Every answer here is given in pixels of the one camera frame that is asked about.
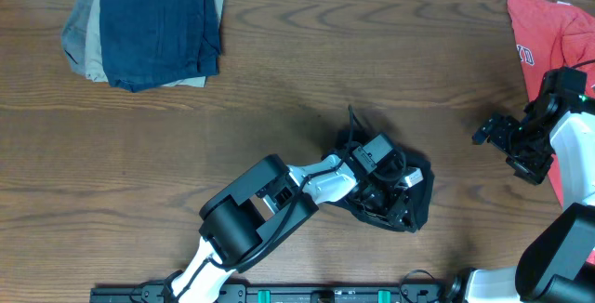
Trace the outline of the black t-shirt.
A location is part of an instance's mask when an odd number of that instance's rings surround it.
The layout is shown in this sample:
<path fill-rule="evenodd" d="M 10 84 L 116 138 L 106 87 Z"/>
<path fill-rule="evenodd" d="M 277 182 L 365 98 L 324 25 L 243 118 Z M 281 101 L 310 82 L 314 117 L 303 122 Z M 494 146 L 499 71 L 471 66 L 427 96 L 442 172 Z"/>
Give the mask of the black t-shirt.
<path fill-rule="evenodd" d="M 429 217 L 429 206 L 434 181 L 434 174 L 431 171 L 430 161 L 415 151 L 407 151 L 403 149 L 390 139 L 394 145 L 395 152 L 392 153 L 390 158 L 384 161 L 377 170 L 371 174 L 367 174 L 353 159 L 352 152 L 357 147 L 365 145 L 374 137 L 375 136 L 371 137 L 367 135 L 366 132 L 362 130 L 356 130 L 352 133 L 347 130 L 342 130 L 337 135 L 335 148 L 331 153 L 338 156 L 342 155 L 343 152 L 350 153 L 346 159 L 346 163 L 356 177 L 356 186 L 354 190 L 360 182 L 365 178 L 370 177 L 373 173 L 376 173 L 380 177 L 387 178 L 388 180 L 396 180 L 401 187 L 406 188 L 413 201 L 415 227 L 413 229 L 383 230 L 411 233 L 418 231 L 424 224 L 426 224 Z M 340 200 L 333 202 L 333 205 L 343 208 L 351 213 L 350 206 L 348 205 L 348 194 Z"/>

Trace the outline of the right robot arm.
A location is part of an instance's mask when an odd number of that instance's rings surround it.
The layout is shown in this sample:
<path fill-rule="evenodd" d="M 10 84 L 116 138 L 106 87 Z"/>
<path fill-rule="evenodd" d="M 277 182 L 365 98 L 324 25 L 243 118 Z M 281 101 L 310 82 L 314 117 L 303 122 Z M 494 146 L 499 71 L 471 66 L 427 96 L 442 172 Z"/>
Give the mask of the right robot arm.
<path fill-rule="evenodd" d="M 558 157 L 563 211 L 524 250 L 515 267 L 471 269 L 456 277 L 448 302 L 594 301 L 594 99 L 565 99 L 549 144 Z"/>

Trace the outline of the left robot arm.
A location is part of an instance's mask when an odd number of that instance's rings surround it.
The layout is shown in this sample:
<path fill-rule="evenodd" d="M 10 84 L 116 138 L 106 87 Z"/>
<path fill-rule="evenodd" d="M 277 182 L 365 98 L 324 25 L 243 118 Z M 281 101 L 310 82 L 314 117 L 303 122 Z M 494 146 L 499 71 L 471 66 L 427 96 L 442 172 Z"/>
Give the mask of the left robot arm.
<path fill-rule="evenodd" d="M 215 301 L 233 273 L 259 263 L 321 204 L 384 230 L 417 231 L 416 194 L 425 181 L 423 169 L 395 150 L 376 154 L 356 147 L 305 166 L 269 155 L 200 210 L 198 250 L 186 270 L 167 280 L 165 301 Z"/>

